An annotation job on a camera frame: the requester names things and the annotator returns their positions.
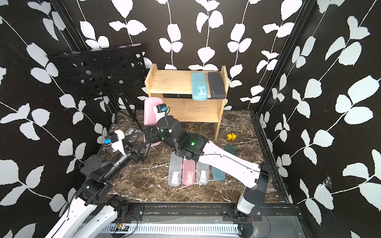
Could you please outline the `pink pencil case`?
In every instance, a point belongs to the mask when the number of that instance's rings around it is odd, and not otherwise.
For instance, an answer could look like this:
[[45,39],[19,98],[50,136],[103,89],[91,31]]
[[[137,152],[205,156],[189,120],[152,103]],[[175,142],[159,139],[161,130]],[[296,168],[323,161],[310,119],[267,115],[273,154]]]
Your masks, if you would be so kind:
[[195,181],[195,161],[184,160],[182,170],[182,184],[186,186],[193,185]]
[[144,101],[144,126],[152,126],[155,125],[156,118],[153,111],[153,107],[162,104],[163,101],[158,97],[148,97]]

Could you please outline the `frosted white pencil case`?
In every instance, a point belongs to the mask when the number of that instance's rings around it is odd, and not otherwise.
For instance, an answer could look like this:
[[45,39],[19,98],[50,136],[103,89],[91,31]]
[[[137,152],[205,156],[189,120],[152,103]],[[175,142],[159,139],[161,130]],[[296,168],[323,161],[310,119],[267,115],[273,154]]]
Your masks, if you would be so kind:
[[177,156],[174,152],[171,154],[168,175],[169,186],[180,185],[182,178],[182,162],[183,159],[181,157]]

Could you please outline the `clear white pencil case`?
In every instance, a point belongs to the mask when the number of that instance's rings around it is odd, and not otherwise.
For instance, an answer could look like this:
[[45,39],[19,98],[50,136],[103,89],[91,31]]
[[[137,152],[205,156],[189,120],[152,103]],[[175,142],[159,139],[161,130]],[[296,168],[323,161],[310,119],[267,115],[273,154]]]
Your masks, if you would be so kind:
[[206,185],[209,182],[209,165],[200,161],[196,164],[196,182],[200,185]]

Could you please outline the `dark green pencil case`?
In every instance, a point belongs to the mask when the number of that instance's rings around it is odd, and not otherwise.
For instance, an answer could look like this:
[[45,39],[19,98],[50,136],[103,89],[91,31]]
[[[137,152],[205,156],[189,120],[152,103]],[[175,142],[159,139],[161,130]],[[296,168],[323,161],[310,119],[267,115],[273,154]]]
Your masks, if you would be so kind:
[[233,145],[225,145],[224,150],[229,152],[230,154],[237,156],[236,147]]

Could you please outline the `teal pencil case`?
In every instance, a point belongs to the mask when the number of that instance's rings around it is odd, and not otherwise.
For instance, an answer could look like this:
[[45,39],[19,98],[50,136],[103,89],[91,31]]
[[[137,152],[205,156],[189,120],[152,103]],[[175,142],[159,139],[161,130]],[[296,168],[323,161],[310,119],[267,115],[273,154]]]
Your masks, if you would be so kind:
[[225,172],[216,167],[212,167],[212,175],[215,181],[224,181],[226,178]]

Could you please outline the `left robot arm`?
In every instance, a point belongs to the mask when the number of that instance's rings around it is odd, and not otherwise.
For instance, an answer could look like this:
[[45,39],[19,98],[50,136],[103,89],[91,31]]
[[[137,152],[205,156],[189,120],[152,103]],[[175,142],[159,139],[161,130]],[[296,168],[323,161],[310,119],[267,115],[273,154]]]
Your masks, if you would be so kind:
[[129,163],[147,159],[152,137],[139,131],[125,136],[121,130],[117,130],[110,133],[104,143],[111,146],[116,155],[110,160],[93,155],[84,162],[80,172],[86,180],[47,237],[95,238],[107,225],[128,213],[128,201],[115,195],[95,217],[85,222],[113,187],[110,180]]

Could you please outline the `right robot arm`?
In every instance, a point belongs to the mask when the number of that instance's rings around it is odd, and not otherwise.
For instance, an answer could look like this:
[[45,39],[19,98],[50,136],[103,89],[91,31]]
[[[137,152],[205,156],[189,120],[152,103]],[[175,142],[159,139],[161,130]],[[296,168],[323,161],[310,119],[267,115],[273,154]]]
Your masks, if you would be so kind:
[[269,179],[267,163],[245,161],[197,133],[186,132],[173,116],[164,116],[152,126],[145,126],[145,139],[163,142],[182,159],[213,166],[240,181],[245,189],[236,209],[246,215],[265,202]]

